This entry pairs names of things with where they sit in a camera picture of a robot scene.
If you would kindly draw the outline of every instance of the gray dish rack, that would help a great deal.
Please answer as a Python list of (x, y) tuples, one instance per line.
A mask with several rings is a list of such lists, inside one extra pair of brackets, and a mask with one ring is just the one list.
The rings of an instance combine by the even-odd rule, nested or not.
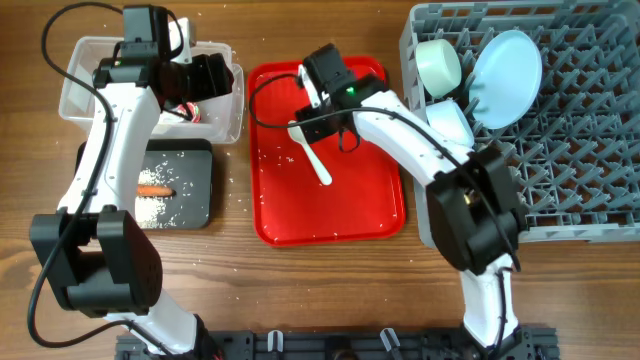
[[(529, 0), (416, 5), (400, 38), (405, 100), (425, 119), (433, 103), (415, 47), (446, 39), (458, 53), (458, 103), (475, 105), (465, 81), (484, 47), (518, 29), (542, 55), (540, 92), (529, 112), (489, 130), (468, 116), (476, 149), (498, 146), (529, 208), (520, 242), (640, 240), (640, 5), (633, 0)], [(414, 182), (420, 238), (433, 246), (424, 189)]]

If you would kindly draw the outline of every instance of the plastic container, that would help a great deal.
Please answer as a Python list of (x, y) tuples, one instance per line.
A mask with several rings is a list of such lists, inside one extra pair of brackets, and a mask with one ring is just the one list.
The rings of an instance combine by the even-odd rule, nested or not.
[[(370, 57), (344, 58), (356, 76), (384, 68)], [(268, 78), (297, 74), (300, 62), (264, 64), (249, 74), (249, 96)], [(291, 79), (276, 81), (256, 96), (260, 120), (287, 124), (309, 104), (306, 92)], [(274, 247), (386, 238), (405, 222), (398, 164), (377, 146), (362, 142), (351, 153), (339, 150), (338, 134), (311, 145), (333, 178), (320, 183), (302, 146), (286, 129), (263, 128), (250, 119), (253, 222), (258, 237)], [(355, 145), (345, 134), (344, 148)]]
[[(113, 47), (122, 38), (83, 37), (78, 41), (67, 71), (79, 79), (91, 83), (93, 70), (101, 59), (113, 54)], [(240, 137), (244, 110), (244, 77), (242, 68), (231, 63), (231, 48), (220, 43), (198, 41), (191, 48), (192, 55), (221, 53), (232, 70), (233, 92), (228, 95), (198, 103), (202, 118), (200, 123), (162, 123), (153, 129), (152, 139), (204, 138), (212, 143), (234, 143)], [(86, 90), (65, 79), (60, 95), (58, 113), (89, 132), (93, 122), (95, 99)]]
[[(528, 207), (520, 242), (640, 240), (640, 5), (632, 0), (529, 0), (414, 6), (400, 37), (404, 95), (424, 119), (432, 103), (416, 67), (419, 42), (449, 41), (468, 79), (485, 47), (518, 29), (543, 74), (530, 110), (491, 130), (469, 118), (476, 149), (502, 149)], [(467, 94), (458, 94), (464, 101)], [(465, 113), (473, 105), (461, 103)], [(425, 190), (415, 187), (420, 237), (433, 244)]]

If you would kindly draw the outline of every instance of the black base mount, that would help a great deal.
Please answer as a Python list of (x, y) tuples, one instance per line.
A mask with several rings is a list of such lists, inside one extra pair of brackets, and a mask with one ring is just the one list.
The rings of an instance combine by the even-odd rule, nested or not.
[[(462, 328), (397, 333), (386, 343), (375, 333), (210, 332), (225, 360), (483, 360)], [(399, 346), (394, 345), (393, 338)], [(519, 328), (505, 340), (500, 360), (559, 360), (555, 329)], [(149, 360), (145, 345), (131, 335), (118, 337), (116, 360)]]

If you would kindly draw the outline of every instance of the carrot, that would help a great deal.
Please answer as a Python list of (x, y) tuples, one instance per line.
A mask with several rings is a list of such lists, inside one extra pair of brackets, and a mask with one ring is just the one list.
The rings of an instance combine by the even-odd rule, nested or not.
[(173, 189), (168, 186), (138, 185), (139, 197), (167, 197), (173, 196)]

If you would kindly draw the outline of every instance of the white bowl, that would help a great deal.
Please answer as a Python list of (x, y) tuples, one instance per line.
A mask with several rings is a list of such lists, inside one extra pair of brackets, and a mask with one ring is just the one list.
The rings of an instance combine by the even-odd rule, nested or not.
[(427, 122), (432, 129), (445, 139), (471, 148), (474, 144), (473, 132), (467, 118), (453, 100), (442, 101), (425, 108)]
[(419, 43), (416, 46), (416, 63), (420, 80), (433, 98), (441, 98), (460, 85), (460, 60), (447, 40)]

